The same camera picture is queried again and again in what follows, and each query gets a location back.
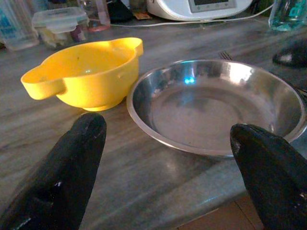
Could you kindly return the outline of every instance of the transparent container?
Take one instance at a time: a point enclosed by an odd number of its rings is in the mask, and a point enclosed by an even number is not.
[[[304,25],[307,0],[275,0],[269,26],[273,30],[291,31]]]
[[[87,40],[89,19],[80,7],[36,12],[32,19],[45,45],[59,49]]]
[[[102,31],[111,26],[106,0],[78,0],[78,4],[90,19],[89,31]]]
[[[12,51],[39,44],[31,26],[28,5],[20,0],[0,0],[0,38]]]

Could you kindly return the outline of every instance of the clear glass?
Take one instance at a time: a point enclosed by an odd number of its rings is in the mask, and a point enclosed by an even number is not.
[[[304,25],[307,0],[275,0],[269,18],[273,30],[291,31]]]
[[[39,43],[25,1],[0,0],[0,37],[9,50],[20,50]]]
[[[90,19],[89,31],[102,31],[111,26],[106,0],[78,0],[78,4]]]

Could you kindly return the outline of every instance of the fork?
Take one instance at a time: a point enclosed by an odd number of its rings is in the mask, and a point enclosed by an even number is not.
[[[233,58],[231,57],[230,54],[228,54],[226,51],[222,51],[219,53],[219,56],[221,59],[224,59],[224,60],[229,60],[229,61],[232,61]],[[305,98],[307,98],[307,90],[303,90],[303,89],[300,89],[298,87],[295,87],[294,85],[290,84],[291,86],[293,86],[293,88],[297,89]]]

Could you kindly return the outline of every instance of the stainless steel bowl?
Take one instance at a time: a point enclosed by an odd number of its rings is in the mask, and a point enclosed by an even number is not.
[[[236,123],[263,127],[291,142],[306,129],[300,95],[282,79],[246,64],[188,60],[145,73],[127,108],[149,136],[179,150],[232,157]]]

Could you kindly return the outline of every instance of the metal bowl rim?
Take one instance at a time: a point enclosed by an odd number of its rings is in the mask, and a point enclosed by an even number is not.
[[[288,86],[288,88],[291,89],[295,93],[297,99],[299,100],[300,108],[301,108],[301,117],[300,117],[298,124],[295,126],[295,128],[289,134],[287,134],[283,138],[286,139],[288,142],[292,142],[295,139],[299,138],[303,134],[303,132],[306,130],[306,128],[307,128],[307,114],[306,114],[305,108],[307,106],[307,103],[304,102],[304,100],[302,99],[302,96],[297,92],[297,90],[294,89],[290,84],[288,84],[283,79],[277,77],[276,75],[274,75],[274,74],[272,74],[272,73],[270,73],[270,72],[268,72],[268,71],[266,71],[262,68],[255,67],[255,66],[249,65],[249,64],[245,64],[243,62],[221,60],[221,59],[187,59],[187,60],[180,60],[180,61],[172,62],[170,64],[163,65],[162,67],[152,69],[152,70],[142,74],[142,76],[133,84],[133,86],[131,87],[131,90],[129,91],[129,93],[127,95],[127,102],[126,102],[127,103],[127,110],[128,110],[129,115],[131,116],[132,120],[147,135],[149,135],[152,138],[158,140],[162,144],[167,145],[167,146],[172,147],[172,148],[175,148],[175,149],[178,149],[178,150],[182,150],[182,151],[190,152],[190,153],[195,153],[195,154],[199,154],[199,155],[204,155],[204,156],[220,157],[220,158],[233,158],[234,157],[233,154],[231,152],[229,152],[229,150],[213,150],[213,149],[197,148],[197,147],[181,144],[181,143],[178,143],[176,141],[170,140],[170,139],[162,136],[158,132],[154,131],[153,129],[151,129],[145,122],[142,121],[142,119],[136,113],[134,106],[133,106],[133,95],[134,95],[135,89],[138,87],[140,82],[142,82],[144,79],[146,79],[148,76],[150,76],[152,73],[154,73],[156,71],[163,70],[163,69],[166,69],[166,68],[170,68],[174,65],[181,64],[181,63],[184,63],[184,62],[237,63],[237,64],[241,64],[241,65],[245,65],[245,66],[257,69],[259,71],[264,72],[267,75],[271,75],[272,77],[276,78],[278,81],[281,81],[283,84]]]

